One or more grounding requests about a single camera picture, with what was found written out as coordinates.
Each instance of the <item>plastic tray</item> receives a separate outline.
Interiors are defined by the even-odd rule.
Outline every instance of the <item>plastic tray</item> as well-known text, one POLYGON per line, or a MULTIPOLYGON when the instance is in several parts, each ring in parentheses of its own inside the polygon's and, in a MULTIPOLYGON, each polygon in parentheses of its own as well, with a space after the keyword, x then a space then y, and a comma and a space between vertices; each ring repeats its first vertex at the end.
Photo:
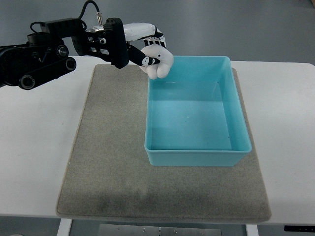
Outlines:
POLYGON ((228 57, 175 56, 149 80, 145 150, 156 166, 234 166, 252 149, 228 57))

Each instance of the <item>metal plate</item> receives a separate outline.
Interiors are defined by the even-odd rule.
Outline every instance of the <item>metal plate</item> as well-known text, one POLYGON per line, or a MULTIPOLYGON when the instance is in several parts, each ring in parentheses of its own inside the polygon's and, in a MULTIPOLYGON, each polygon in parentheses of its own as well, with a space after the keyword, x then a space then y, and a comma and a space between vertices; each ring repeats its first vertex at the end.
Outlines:
POLYGON ((98 236, 221 236, 221 230, 101 224, 98 236))

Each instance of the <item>gray mat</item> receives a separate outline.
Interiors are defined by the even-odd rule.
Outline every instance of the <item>gray mat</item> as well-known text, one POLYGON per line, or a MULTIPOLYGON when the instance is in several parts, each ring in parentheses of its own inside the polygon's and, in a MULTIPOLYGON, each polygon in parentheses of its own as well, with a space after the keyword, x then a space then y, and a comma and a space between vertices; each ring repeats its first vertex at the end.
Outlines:
POLYGON ((147 91, 147 75, 137 66, 95 67, 57 215, 139 223, 268 220, 246 113, 253 149, 234 167, 151 166, 144 150, 147 91))

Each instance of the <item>connector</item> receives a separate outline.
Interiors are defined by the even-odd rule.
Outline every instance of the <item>connector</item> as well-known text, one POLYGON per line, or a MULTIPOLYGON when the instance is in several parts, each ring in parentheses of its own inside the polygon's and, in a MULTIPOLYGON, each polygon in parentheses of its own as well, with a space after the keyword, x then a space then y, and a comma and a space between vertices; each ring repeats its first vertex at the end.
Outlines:
POLYGON ((101 12, 97 12, 96 15, 97 15, 98 24, 99 24, 100 26, 102 26, 102 25, 103 25, 102 13, 101 13, 101 12))

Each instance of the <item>gray floor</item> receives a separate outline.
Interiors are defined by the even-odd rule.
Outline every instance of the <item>gray floor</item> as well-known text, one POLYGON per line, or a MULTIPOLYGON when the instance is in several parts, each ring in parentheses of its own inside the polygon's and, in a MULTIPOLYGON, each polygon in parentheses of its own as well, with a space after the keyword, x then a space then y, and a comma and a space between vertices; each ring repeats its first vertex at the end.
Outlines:
MULTIPOLYGON (((34 21, 77 17, 84 2, 1 0, 0 45, 24 44, 27 34, 31 33, 29 25, 34 21)), ((125 24, 147 22, 156 25, 165 34, 167 48, 174 55, 228 56, 231 60, 307 62, 315 65, 315 8, 311 0, 96 2, 105 18, 119 17, 125 24)), ((88 27, 96 25, 93 6, 88 6, 83 20, 88 27)), ((70 54, 76 55, 71 40, 67 38, 65 43, 70 54)), ((143 43, 136 42, 135 46, 141 48, 143 43)), ((44 231, 48 225, 42 220, 50 221, 31 218, 27 222, 20 217, 0 217, 0 235, 10 235, 9 226, 29 230, 33 225, 33 229, 44 231)), ((99 222, 96 221, 74 221, 71 235, 96 235, 97 224, 99 222)), ((56 222, 48 227, 51 235, 56 235, 56 222)), ((259 232, 262 236, 304 235, 285 233, 283 226, 260 226, 259 232)), ((34 231, 24 234, 27 235, 37 234, 34 231)))

